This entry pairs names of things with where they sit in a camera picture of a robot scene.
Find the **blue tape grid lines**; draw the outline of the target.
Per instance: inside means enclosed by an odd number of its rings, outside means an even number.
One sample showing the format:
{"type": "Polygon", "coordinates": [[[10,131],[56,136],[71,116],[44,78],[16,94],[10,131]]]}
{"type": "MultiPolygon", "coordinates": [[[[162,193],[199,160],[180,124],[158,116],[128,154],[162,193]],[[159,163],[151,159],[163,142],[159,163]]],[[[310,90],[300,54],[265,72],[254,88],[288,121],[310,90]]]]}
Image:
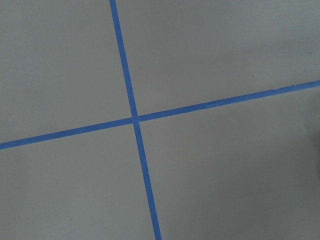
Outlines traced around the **blue tape grid lines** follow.
{"type": "Polygon", "coordinates": [[[292,84],[290,86],[273,88],[270,90],[263,90],[255,93],[227,97],[219,100],[139,115],[137,110],[137,105],[136,105],[134,88],[131,80],[130,68],[129,68],[128,59],[126,56],[126,48],[125,48],[124,39],[123,39],[122,26],[121,26],[120,17],[119,17],[118,6],[115,0],[111,0],[109,2],[109,15],[112,18],[114,35],[117,41],[119,60],[121,62],[121,70],[122,70],[122,75],[123,75],[124,84],[126,88],[128,105],[130,109],[130,117],[115,119],[113,121],[96,123],[88,126],[66,129],[62,131],[56,131],[48,134],[41,134],[37,136],[10,140],[6,142],[2,142],[0,144],[0,149],[2,151],[5,151],[8,149],[27,147],[28,145],[32,145],[32,144],[42,144],[48,141],[61,141],[62,139],[68,139],[73,136],[85,136],[87,134],[91,134],[94,132],[101,133],[107,129],[115,129],[123,126],[131,126],[132,133],[136,140],[137,153],[139,155],[139,161],[141,165],[141,175],[143,178],[143,184],[146,192],[146,199],[148,202],[150,221],[152,223],[152,228],[153,228],[153,235],[156,240],[161,240],[163,236],[161,232],[161,225],[159,223],[157,204],[155,202],[155,195],[153,192],[148,160],[145,152],[143,133],[141,130],[141,123],[154,121],[158,119],[165,119],[171,116],[198,112],[206,109],[219,108],[221,106],[228,106],[236,103],[252,101],[255,99],[268,98],[271,96],[288,94],[296,91],[314,89],[320,86],[320,81],[313,80],[308,82],[302,82],[298,84],[292,84]]]}

